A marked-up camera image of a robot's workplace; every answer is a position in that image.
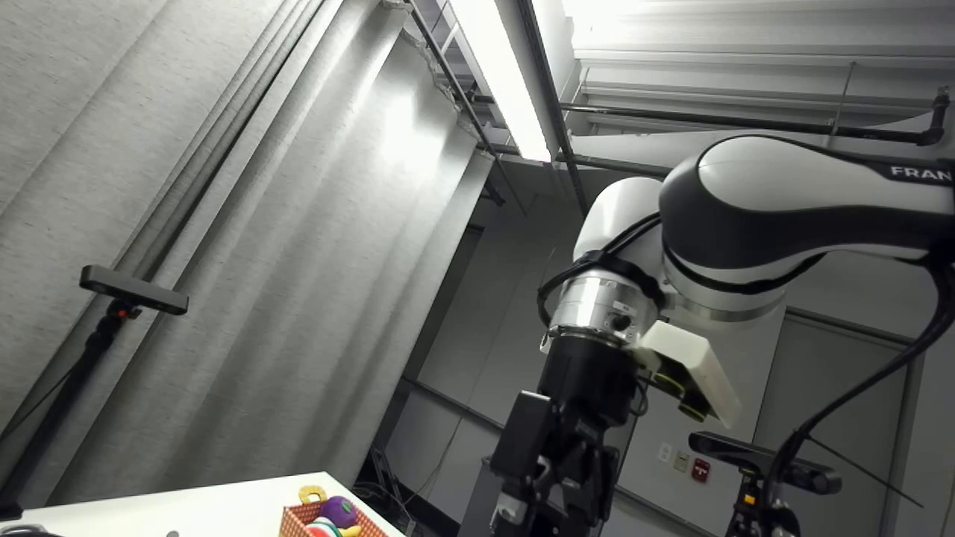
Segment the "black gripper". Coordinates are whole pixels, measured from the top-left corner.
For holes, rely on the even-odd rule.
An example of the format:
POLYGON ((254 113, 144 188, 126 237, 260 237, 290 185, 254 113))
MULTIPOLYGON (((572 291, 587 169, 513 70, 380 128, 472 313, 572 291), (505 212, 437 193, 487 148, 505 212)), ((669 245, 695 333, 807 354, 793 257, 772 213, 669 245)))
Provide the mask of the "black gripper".
POLYGON ((626 424, 638 386, 629 351, 554 337, 539 383, 513 398, 490 458, 502 479, 490 537, 598 537, 620 470, 605 431, 626 424))

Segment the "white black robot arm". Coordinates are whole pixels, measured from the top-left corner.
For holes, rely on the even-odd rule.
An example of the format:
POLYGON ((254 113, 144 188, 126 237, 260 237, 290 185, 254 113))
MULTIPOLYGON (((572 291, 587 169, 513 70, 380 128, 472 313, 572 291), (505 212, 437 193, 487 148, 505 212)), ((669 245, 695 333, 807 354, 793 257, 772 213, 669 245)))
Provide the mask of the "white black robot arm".
POLYGON ((714 431, 689 445, 744 473, 726 537, 804 537, 787 485, 832 491, 836 473, 804 455, 836 407, 820 406, 780 446, 733 440, 739 392, 710 333, 772 309, 836 249, 929 270, 933 313, 895 367, 953 328, 953 166, 947 161, 839 155, 769 136, 723 136, 659 179, 604 188, 572 261, 537 288, 539 383, 519 392, 490 470, 490 537, 598 537, 623 449, 605 431, 663 391, 714 431))

